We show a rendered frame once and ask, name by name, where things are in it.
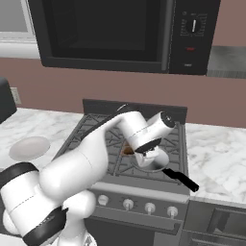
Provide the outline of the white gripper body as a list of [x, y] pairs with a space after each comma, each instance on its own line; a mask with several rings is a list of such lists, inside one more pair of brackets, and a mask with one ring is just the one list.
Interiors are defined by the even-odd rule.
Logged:
[[135, 153], [137, 165], [143, 169], [150, 169], [155, 158], [159, 155], [159, 151], [154, 148], [146, 153]]

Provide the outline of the brown croissant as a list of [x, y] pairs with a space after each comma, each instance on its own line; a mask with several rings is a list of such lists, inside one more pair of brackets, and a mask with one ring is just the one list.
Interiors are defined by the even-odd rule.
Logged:
[[130, 145], [125, 145], [123, 149], [123, 154], [126, 156], [133, 155], [135, 152]]

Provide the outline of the dark grey stove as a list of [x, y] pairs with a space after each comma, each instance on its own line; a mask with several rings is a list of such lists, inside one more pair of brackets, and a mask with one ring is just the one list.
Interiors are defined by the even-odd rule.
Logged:
[[[76, 148], [83, 135], [91, 127], [106, 119], [125, 102], [84, 99], [85, 115], [65, 141], [54, 159]], [[187, 108], [130, 103], [138, 107], [147, 121], [160, 111], [172, 115], [176, 127], [161, 140], [159, 147], [168, 157], [168, 168], [188, 176], [185, 119]], [[85, 219], [86, 228], [95, 238], [97, 246], [179, 246], [189, 200], [189, 188], [164, 173], [149, 173], [136, 167], [134, 155], [123, 154], [128, 145], [122, 132], [114, 127], [107, 131], [106, 142], [109, 153], [107, 175], [91, 187], [97, 198], [94, 213]], [[98, 203], [98, 197], [106, 195], [105, 206]], [[134, 207], [125, 210], [123, 201], [131, 199]], [[151, 215], [145, 205], [153, 203], [156, 210]], [[171, 219], [168, 207], [176, 207], [178, 215]]]

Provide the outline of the grey drawer front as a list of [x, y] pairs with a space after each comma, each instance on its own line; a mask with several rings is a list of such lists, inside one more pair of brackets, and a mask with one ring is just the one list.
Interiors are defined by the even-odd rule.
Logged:
[[179, 246], [246, 246], [246, 209], [190, 201]]

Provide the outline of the black microwave oven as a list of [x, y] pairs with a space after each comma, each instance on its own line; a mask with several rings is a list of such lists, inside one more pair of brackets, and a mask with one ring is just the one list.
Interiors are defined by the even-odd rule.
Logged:
[[[167, 69], [162, 74], [205, 75], [221, 0], [174, 0]], [[196, 19], [196, 32], [191, 33]]]

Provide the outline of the black microwave door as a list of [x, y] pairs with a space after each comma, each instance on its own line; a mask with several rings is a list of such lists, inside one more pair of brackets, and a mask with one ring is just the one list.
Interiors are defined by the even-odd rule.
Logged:
[[28, 0], [45, 67], [163, 72], [166, 0]]

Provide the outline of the black countertop appliance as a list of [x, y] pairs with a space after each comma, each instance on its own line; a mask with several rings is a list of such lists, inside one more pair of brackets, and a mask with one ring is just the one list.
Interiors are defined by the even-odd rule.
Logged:
[[0, 124], [6, 121], [17, 108], [12, 97], [12, 91], [6, 78], [0, 77]]

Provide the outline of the white framed window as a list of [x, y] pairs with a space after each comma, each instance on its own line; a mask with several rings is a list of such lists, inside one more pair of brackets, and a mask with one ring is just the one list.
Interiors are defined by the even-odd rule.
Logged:
[[0, 0], [0, 58], [40, 59], [28, 0]]

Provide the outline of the grey metal wall panel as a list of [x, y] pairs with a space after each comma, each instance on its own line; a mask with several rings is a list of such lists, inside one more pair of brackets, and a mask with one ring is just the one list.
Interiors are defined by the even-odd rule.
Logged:
[[246, 79], [246, 46], [212, 46], [207, 76]]

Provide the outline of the white wall outlet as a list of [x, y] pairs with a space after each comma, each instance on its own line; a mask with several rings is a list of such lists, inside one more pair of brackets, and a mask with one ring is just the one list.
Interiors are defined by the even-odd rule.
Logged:
[[21, 100], [20, 100], [20, 96], [19, 96], [17, 87], [11, 87], [11, 91], [12, 91], [12, 97], [13, 97], [14, 102], [17, 105], [20, 105], [21, 104]]

